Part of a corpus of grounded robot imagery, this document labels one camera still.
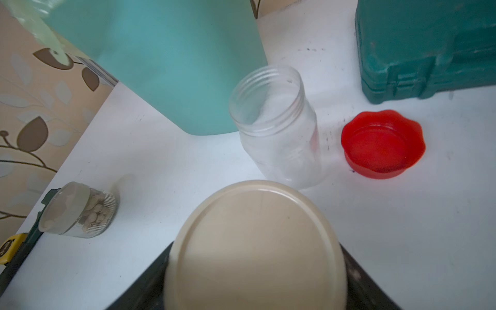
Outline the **yellow-green bin liner bag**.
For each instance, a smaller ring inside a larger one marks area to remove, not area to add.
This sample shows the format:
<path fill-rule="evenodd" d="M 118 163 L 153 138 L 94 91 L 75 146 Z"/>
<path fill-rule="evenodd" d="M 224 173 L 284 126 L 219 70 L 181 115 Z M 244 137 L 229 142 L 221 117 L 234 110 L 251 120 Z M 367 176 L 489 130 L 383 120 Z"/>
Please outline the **yellow-green bin liner bag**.
<path fill-rule="evenodd" d="M 1 0 L 1 3 L 29 31 L 36 41 L 49 49 L 56 61 L 62 65 L 69 64 L 68 55 L 89 59 L 88 55 L 71 42 L 54 32 L 44 21 L 50 13 L 63 3 L 60 0 Z"/>

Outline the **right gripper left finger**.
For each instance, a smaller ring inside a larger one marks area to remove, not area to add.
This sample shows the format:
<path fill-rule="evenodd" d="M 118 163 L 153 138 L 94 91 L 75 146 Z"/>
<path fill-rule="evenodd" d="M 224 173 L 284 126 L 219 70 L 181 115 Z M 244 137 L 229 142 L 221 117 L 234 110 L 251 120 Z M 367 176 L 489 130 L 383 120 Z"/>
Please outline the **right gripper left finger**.
<path fill-rule="evenodd" d="M 173 244 L 170 244 L 145 272 L 107 309 L 164 310 L 164 283 Z"/>

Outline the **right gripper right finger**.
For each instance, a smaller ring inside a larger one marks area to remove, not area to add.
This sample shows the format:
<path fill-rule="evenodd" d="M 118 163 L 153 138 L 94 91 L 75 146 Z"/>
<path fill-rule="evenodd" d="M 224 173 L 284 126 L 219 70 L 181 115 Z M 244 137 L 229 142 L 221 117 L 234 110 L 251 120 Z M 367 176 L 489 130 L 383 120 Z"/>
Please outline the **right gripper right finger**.
<path fill-rule="evenodd" d="M 347 272 L 347 310 L 401 310 L 363 270 L 343 245 Z"/>

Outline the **beige jar lid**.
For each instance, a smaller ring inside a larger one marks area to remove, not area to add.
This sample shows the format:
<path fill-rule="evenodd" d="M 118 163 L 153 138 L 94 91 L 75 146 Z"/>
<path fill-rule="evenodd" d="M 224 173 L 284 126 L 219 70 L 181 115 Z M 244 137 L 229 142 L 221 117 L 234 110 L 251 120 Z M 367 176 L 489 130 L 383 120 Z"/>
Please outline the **beige jar lid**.
<path fill-rule="evenodd" d="M 166 309 L 345 309 L 346 265 L 316 205 L 280 183 L 235 183 L 204 200 L 173 242 Z"/>

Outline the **green plastic trash bin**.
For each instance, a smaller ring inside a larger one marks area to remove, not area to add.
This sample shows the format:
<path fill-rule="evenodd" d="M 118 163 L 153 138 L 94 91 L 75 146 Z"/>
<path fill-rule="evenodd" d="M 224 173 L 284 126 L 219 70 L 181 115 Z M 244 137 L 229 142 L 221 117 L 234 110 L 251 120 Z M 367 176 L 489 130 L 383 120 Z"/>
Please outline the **green plastic trash bin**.
<path fill-rule="evenodd" d="M 232 133 L 229 98 L 266 54 L 247 0 L 64 1 L 46 24 L 186 133 Z"/>

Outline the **red jar lid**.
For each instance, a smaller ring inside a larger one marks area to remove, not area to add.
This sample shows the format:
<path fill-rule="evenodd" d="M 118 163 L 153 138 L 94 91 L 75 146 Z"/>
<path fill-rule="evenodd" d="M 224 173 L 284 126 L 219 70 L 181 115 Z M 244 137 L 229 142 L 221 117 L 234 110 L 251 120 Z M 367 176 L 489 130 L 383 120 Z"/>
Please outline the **red jar lid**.
<path fill-rule="evenodd" d="M 341 145 L 352 170 L 376 180 L 402 174 L 426 151 L 421 125 L 393 110 L 355 116 L 342 130 Z"/>

